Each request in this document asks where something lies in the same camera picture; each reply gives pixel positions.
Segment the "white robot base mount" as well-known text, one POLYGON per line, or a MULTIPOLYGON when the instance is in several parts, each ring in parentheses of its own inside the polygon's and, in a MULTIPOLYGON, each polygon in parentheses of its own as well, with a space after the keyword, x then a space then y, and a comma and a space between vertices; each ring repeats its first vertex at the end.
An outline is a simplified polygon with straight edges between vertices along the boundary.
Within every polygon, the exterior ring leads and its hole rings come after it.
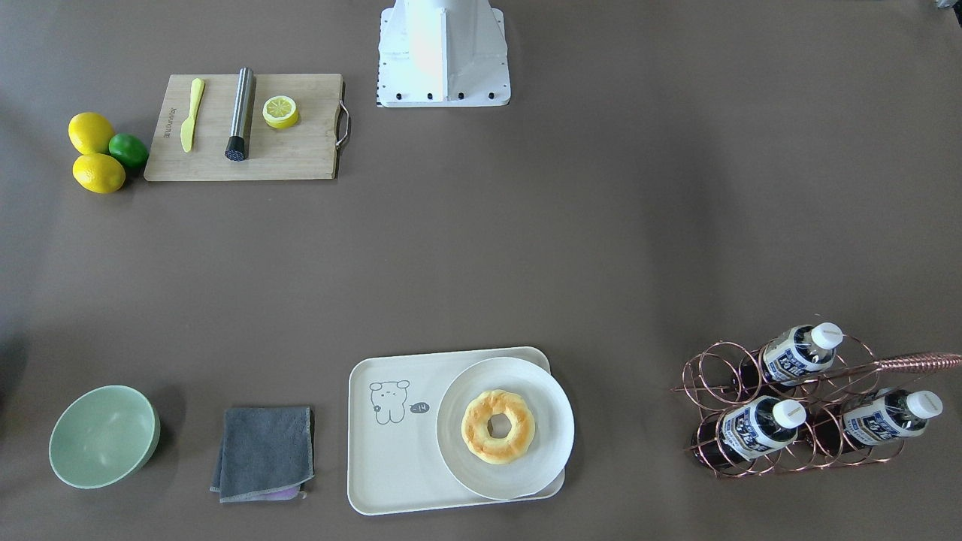
POLYGON ((381 11, 378 50, 378 106, 510 103, 504 15, 488 1, 396 1, 381 11))

